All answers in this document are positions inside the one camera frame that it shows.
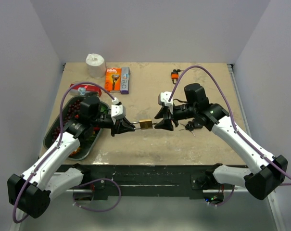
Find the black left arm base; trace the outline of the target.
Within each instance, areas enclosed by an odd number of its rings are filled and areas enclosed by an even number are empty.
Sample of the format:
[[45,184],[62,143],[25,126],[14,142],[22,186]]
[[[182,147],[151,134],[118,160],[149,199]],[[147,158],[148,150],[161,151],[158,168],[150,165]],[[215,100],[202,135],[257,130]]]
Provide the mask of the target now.
[[81,183],[74,189],[91,190],[94,200],[107,200],[108,195],[104,194],[106,189],[106,174],[97,172],[95,167],[85,166],[81,164],[72,165],[73,168],[79,170],[83,174]]

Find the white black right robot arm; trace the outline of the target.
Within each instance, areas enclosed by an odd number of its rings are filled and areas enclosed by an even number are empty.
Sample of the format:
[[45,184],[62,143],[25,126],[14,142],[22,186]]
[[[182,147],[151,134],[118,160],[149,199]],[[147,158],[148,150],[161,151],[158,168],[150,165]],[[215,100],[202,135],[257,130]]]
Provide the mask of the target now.
[[174,105],[170,92],[160,93],[158,103],[161,109],[155,116],[160,122],[155,129],[173,131],[180,120],[193,118],[221,138],[246,164],[246,168],[216,164],[199,182],[211,189],[217,189],[221,184],[244,187],[259,200],[265,199],[284,182],[283,172],[288,166],[284,156],[274,156],[258,145],[232,122],[227,110],[217,103],[209,103],[200,84],[188,84],[184,92],[186,101],[181,105]]

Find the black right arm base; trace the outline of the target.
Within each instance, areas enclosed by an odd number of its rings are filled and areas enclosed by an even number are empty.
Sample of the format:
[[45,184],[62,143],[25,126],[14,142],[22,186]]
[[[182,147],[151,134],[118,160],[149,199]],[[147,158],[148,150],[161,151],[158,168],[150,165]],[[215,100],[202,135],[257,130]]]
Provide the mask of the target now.
[[213,193],[202,193],[206,203],[210,205],[218,205],[225,200],[225,185],[218,183],[214,176],[214,170],[222,166],[221,163],[210,166],[204,171],[193,173],[190,175],[190,184],[193,190],[218,190]]

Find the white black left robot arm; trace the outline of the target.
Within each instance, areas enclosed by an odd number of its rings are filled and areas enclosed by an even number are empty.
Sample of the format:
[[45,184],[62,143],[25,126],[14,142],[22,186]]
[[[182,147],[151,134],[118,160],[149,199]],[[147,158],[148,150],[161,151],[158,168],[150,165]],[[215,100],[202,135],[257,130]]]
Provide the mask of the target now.
[[107,128],[111,135],[135,131],[135,126],[126,119],[126,109],[114,98],[106,111],[101,109],[97,96],[85,97],[78,104],[70,120],[60,125],[59,136],[46,153],[21,175],[12,174],[7,181],[9,203],[32,218],[40,217],[51,200],[68,188],[87,188],[90,175],[81,167],[72,167],[51,182],[51,178],[64,160],[81,142],[92,136],[95,128]]

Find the brass padlock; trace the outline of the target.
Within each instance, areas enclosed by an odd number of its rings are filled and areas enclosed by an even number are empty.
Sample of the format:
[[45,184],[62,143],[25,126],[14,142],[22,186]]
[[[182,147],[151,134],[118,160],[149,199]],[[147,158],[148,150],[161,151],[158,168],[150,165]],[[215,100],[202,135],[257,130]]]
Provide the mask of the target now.
[[147,130],[153,129],[153,122],[151,119],[143,119],[136,122],[132,122],[133,125],[138,125],[136,129]]

